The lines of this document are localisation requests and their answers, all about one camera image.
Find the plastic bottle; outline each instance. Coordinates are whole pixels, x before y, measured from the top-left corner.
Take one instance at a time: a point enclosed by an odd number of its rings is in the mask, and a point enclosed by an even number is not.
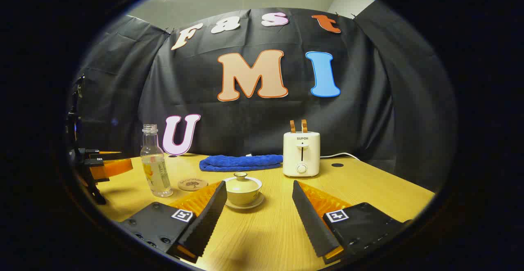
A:
[[[144,146],[140,151],[142,166],[147,183],[154,196],[167,197],[173,194],[171,182],[165,169],[165,159],[162,148],[158,145],[157,125],[143,126],[142,137]]]

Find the folded towel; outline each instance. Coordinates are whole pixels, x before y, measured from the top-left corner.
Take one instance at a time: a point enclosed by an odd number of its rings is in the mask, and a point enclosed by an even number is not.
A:
[[[200,170],[208,172],[243,172],[280,167],[282,155],[208,156],[200,161]]]

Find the black cloth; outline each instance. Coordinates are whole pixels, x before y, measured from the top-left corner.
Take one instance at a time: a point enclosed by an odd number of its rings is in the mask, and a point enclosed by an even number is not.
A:
[[[391,86],[393,173],[435,191],[451,168],[456,145],[456,103],[447,72],[423,36],[381,1],[354,20],[378,49]]]
[[[139,155],[138,102],[153,58],[167,36],[146,21],[123,16],[93,42],[77,74],[86,76],[78,103],[81,147]]]
[[[262,15],[284,12],[289,23],[265,27]],[[312,15],[327,15],[342,30],[334,34],[321,28]],[[240,16],[241,26],[211,34],[215,23]],[[198,23],[204,26],[183,47],[171,51],[178,33]],[[253,66],[261,51],[281,50],[286,97],[263,99],[255,92],[247,98],[238,84],[240,98],[221,102],[220,55],[240,53]],[[308,51],[333,55],[331,66],[337,97],[316,97]],[[200,114],[189,152],[204,155],[244,156],[282,154],[283,134],[289,121],[306,119],[309,131],[321,135],[321,154],[350,152],[362,160],[389,160],[393,170],[395,139],[391,89],[379,52],[355,22],[327,12],[293,8],[242,10],[194,21],[176,30],[159,49],[146,80],[138,109],[139,119],[155,123],[163,136],[165,119]],[[176,128],[175,143],[182,142],[185,121]]]

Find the saucer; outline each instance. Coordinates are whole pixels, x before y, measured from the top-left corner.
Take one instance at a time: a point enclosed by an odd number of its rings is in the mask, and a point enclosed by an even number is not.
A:
[[[229,199],[226,201],[226,206],[229,206],[230,208],[233,208],[233,209],[238,209],[238,210],[245,210],[245,209],[251,209],[251,208],[254,208],[255,206],[259,206],[262,202],[264,201],[264,195],[262,194],[262,192],[258,192],[258,196],[257,198],[244,205],[244,206],[238,206],[236,204],[232,204]]]

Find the power cord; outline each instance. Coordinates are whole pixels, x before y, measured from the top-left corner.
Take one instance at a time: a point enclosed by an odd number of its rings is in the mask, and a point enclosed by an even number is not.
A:
[[[354,158],[356,160],[359,160],[356,156],[354,156],[352,154],[349,154],[347,152],[341,152],[341,153],[336,154],[336,155],[321,156],[320,158],[328,158],[328,157],[334,157],[334,156],[339,156],[339,155],[348,155],[348,156],[351,156],[352,158]]]

